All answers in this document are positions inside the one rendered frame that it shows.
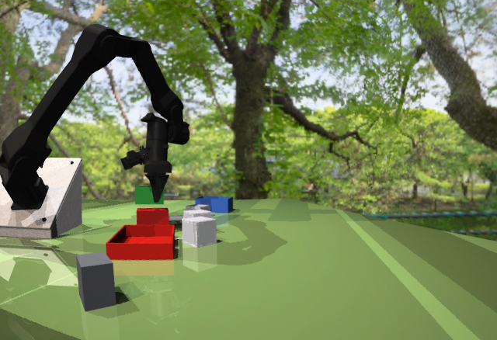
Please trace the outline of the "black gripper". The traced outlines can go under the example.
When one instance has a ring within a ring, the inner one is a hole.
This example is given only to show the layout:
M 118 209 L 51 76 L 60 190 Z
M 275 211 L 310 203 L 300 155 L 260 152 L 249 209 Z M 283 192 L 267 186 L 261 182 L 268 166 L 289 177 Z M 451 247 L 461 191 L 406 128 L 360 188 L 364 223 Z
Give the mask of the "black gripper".
M 146 141 L 148 160 L 145 160 L 144 173 L 147 173 L 145 176 L 150 180 L 155 203 L 161 198 L 162 191 L 167 183 L 169 175 L 165 173 L 172 173 L 172 165 L 167 161 L 168 148 L 168 141 Z

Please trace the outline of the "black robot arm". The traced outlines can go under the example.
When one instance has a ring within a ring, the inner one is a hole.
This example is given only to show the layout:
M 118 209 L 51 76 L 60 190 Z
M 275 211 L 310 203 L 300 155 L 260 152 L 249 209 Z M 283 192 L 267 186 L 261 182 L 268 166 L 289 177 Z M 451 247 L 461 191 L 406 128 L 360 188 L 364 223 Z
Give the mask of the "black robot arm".
M 183 103 L 166 84 L 151 45 L 146 40 L 120 35 L 99 24 L 87 26 L 67 66 L 56 78 L 30 118 L 14 129 L 2 144 L 0 176 L 11 197 L 12 210 L 38 210 L 47 195 L 48 185 L 37 169 L 52 152 L 48 135 L 80 88 L 92 73 L 107 66 L 115 57 L 132 58 L 147 85 L 155 112 L 141 119 L 147 124 L 147 140 L 185 144 L 189 124 L 183 121 Z

